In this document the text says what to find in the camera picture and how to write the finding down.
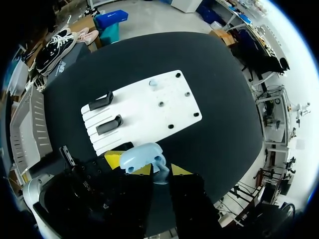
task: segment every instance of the yellow pad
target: yellow pad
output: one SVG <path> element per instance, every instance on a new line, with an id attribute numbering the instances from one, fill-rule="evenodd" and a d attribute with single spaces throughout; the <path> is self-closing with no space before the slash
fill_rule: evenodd
<path id="1" fill-rule="evenodd" d="M 182 169 L 181 167 L 176 166 L 175 164 L 171 164 L 171 170 L 173 175 L 189 175 L 192 174 L 191 172 L 186 171 L 185 169 Z"/>
<path id="2" fill-rule="evenodd" d="M 111 169 L 114 170 L 117 167 L 120 167 L 120 158 L 121 155 L 124 153 L 124 151 L 107 151 L 104 154 L 104 157 L 108 164 L 110 165 Z M 176 166 L 175 164 L 171 165 L 171 169 L 173 172 L 173 175 L 189 175 L 192 174 L 191 172 L 186 171 L 185 169 L 182 169 L 181 167 Z M 144 166 L 143 168 L 140 168 L 139 170 L 135 171 L 132 174 L 144 174 L 149 175 L 151 171 L 151 165 L 148 164 Z"/>
<path id="3" fill-rule="evenodd" d="M 104 157 L 112 170 L 114 170 L 117 167 L 120 167 L 120 158 L 122 153 L 124 153 L 124 151 L 107 151 L 104 154 Z"/>

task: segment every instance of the black chair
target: black chair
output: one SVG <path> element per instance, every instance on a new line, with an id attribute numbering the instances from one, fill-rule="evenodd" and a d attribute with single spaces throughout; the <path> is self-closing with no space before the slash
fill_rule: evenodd
<path id="1" fill-rule="evenodd" d="M 255 71 L 259 80 L 263 79 L 262 74 L 269 71 L 284 73 L 284 69 L 278 59 L 274 56 L 266 56 L 247 31 L 240 30 L 237 34 L 237 40 L 238 43 L 231 47 L 231 52 L 244 65 L 242 71 L 249 69 L 250 81 L 253 81 L 253 71 Z"/>

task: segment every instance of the black sneaker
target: black sneaker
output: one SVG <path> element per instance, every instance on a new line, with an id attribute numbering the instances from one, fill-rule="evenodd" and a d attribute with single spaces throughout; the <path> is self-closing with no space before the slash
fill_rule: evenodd
<path id="1" fill-rule="evenodd" d="M 68 54 L 74 47 L 77 40 L 77 33 L 72 32 L 64 37 L 56 35 L 43 47 L 36 57 L 36 69 L 43 76 L 47 76 L 56 64 Z"/>
<path id="2" fill-rule="evenodd" d="M 71 32 L 71 30 L 69 28 L 64 28 L 62 30 L 60 30 L 56 35 L 54 35 L 52 38 L 54 38 L 55 36 L 59 35 L 61 37 L 66 36 L 67 34 L 69 34 Z"/>

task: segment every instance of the white wall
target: white wall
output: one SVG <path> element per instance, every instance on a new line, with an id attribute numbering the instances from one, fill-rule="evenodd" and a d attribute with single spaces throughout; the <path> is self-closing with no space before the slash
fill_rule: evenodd
<path id="1" fill-rule="evenodd" d="M 310 195 L 319 169 L 319 77 L 315 62 L 304 40 L 292 23 L 269 1 L 263 1 L 268 9 L 267 16 L 258 21 L 258 25 L 268 25 L 279 41 L 290 66 L 286 77 L 274 76 L 266 85 L 285 85 L 293 104 L 311 103 L 312 112 L 301 118 L 301 126 L 292 118 L 297 128 L 298 138 L 305 141 L 304 150 L 291 151 L 297 158 L 294 169 L 297 171 L 287 194 L 287 201 L 295 201 L 304 206 Z"/>

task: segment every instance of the hole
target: hole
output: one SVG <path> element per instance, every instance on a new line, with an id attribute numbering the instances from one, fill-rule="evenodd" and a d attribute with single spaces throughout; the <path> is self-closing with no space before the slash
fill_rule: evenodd
<path id="1" fill-rule="evenodd" d="M 128 171 L 129 173 L 132 173 L 134 171 L 134 167 L 129 167 Z"/>
<path id="2" fill-rule="evenodd" d="M 155 161 L 157 161 L 157 162 L 158 162 L 158 161 L 161 161 L 161 157 L 160 157 L 160 156 L 156 156 L 154 159 L 155 159 Z"/>

